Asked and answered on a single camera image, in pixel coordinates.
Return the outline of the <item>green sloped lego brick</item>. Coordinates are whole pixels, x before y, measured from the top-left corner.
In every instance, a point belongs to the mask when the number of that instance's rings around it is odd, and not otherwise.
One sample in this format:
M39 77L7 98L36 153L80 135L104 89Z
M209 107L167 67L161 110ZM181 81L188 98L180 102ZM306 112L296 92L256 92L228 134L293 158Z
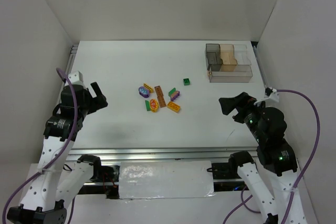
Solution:
M176 88L173 88L172 90L170 90L169 91L169 97L172 97L175 92L176 92Z

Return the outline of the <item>small green lego brick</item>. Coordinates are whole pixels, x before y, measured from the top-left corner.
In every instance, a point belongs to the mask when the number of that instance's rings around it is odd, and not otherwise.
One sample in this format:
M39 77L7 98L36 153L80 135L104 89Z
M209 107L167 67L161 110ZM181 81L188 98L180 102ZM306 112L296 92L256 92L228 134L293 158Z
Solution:
M189 85L191 84L189 78L185 78L185 79L183 79L183 84L184 84L185 86L189 86Z

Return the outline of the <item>yellow flower lego brick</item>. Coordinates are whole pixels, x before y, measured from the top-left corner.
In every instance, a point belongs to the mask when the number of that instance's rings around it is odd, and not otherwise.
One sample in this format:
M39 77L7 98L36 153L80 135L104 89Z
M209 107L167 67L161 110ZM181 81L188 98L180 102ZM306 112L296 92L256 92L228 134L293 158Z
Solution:
M152 112L157 112L159 109L159 103L156 99L151 99L150 100L150 110Z

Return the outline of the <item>yellow 2x3 lego brick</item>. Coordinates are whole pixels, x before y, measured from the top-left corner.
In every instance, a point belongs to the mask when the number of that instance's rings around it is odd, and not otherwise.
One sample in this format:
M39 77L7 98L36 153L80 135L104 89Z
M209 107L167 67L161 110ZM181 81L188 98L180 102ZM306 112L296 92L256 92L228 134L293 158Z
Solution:
M181 109L181 107L178 104L176 104L172 101L170 101L166 106L167 106L167 108L174 111L175 113L179 113L179 111Z

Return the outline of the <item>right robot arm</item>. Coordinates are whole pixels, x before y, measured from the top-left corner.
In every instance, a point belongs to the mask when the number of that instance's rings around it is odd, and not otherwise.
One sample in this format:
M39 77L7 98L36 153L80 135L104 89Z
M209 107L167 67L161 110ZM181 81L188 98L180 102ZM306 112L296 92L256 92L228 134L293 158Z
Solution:
M247 151L230 155L230 171L245 182L264 223L307 223L300 193L295 188L299 177L296 156L284 138L287 123L279 109L266 106L267 100L279 101L276 89L268 88L260 100L242 92L233 98L220 98L219 103L224 115L236 110L233 120L245 124L257 141L257 156L272 190Z

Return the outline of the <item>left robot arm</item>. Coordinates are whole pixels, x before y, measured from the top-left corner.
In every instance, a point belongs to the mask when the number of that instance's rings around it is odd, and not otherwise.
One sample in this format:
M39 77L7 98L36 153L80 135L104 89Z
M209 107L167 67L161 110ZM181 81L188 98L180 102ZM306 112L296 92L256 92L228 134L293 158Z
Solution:
M100 158L84 154L65 180L60 181L67 156L85 117L108 105L96 82L91 84L96 94L94 97L80 78L68 78L64 82L61 102L46 122L37 172L12 193L3 210L3 223L65 223L72 216L67 209L74 205L84 183L99 176ZM18 206L10 207L11 199L26 185L29 188L22 201Z

